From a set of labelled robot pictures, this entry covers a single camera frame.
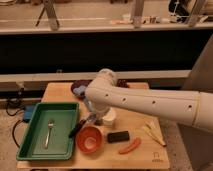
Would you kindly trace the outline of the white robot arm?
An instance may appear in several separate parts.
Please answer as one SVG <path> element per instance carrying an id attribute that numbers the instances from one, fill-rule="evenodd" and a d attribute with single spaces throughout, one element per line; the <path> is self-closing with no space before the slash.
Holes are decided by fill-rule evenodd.
<path id="1" fill-rule="evenodd" d="M 86 88 L 85 95 L 100 116 L 109 107 L 118 107 L 213 133 L 213 93 L 131 89 L 116 84 L 116 73 L 102 69 Z"/>

